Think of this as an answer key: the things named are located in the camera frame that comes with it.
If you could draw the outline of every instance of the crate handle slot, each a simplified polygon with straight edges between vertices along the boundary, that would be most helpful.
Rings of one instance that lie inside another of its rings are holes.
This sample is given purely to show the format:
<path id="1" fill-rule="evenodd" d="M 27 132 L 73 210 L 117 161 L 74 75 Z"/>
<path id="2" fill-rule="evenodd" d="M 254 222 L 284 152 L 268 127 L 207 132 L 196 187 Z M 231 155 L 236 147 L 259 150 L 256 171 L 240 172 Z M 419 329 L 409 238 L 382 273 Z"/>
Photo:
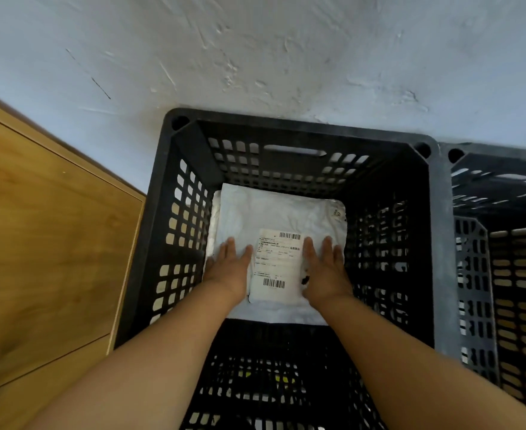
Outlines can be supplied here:
<path id="1" fill-rule="evenodd" d="M 263 148 L 267 151 L 296 153 L 298 155 L 310 155 L 314 157 L 323 157 L 327 154 L 326 151 L 319 151 L 318 149 L 297 148 L 283 145 L 265 145 Z"/>

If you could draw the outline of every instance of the white wall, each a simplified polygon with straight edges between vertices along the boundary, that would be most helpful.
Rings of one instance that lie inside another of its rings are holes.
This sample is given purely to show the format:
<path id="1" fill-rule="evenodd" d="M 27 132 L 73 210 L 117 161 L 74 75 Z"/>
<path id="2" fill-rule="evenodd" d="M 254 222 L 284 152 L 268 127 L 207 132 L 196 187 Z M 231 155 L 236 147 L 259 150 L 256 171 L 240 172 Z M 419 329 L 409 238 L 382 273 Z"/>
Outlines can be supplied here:
<path id="1" fill-rule="evenodd" d="M 180 105 L 526 147 L 526 0 L 0 0 L 0 100 L 144 192 Z"/>

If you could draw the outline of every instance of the plastic crate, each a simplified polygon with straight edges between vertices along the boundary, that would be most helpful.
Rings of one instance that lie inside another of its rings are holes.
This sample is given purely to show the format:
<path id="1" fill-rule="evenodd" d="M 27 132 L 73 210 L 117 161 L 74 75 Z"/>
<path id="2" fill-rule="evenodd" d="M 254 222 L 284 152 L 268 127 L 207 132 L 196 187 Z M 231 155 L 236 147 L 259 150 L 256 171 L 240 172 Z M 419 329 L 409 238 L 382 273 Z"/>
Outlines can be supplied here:
<path id="1" fill-rule="evenodd" d="M 432 138 L 194 109 L 164 120 L 116 347 L 200 281 L 223 182 L 341 200 L 355 295 L 460 358 L 450 173 Z M 326 326 L 226 320 L 182 428 L 237 415 L 247 428 L 384 428 Z"/>
<path id="2" fill-rule="evenodd" d="M 441 148 L 453 163 L 462 359 L 526 404 L 526 151 Z"/>

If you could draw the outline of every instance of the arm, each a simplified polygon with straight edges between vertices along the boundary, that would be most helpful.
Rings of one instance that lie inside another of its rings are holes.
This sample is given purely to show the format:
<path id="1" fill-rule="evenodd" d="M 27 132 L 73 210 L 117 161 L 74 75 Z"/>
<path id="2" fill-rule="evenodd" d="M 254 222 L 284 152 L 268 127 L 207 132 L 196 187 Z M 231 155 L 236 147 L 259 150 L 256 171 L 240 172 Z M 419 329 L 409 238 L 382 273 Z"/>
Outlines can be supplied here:
<path id="1" fill-rule="evenodd" d="M 27 427 L 177 429 L 219 326 L 246 293 L 253 248 L 230 238 L 204 281 L 172 311 L 66 390 Z"/>
<path id="2" fill-rule="evenodd" d="M 390 430 L 526 430 L 526 406 L 458 362 L 436 353 L 353 297 L 341 248 L 319 260 L 310 238 L 304 292 L 333 328 Z"/>

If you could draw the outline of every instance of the wooden cabinet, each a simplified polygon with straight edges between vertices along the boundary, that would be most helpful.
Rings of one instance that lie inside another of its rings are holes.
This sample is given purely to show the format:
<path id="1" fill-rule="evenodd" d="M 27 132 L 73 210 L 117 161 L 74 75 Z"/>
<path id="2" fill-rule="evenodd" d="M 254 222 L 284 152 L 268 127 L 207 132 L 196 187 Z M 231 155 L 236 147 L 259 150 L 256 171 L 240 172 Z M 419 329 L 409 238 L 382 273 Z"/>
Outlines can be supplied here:
<path id="1" fill-rule="evenodd" d="M 109 335 L 0 387 L 0 429 L 16 430 L 106 356 Z"/>
<path id="2" fill-rule="evenodd" d="M 113 336 L 143 202 L 0 110 L 0 392 Z"/>

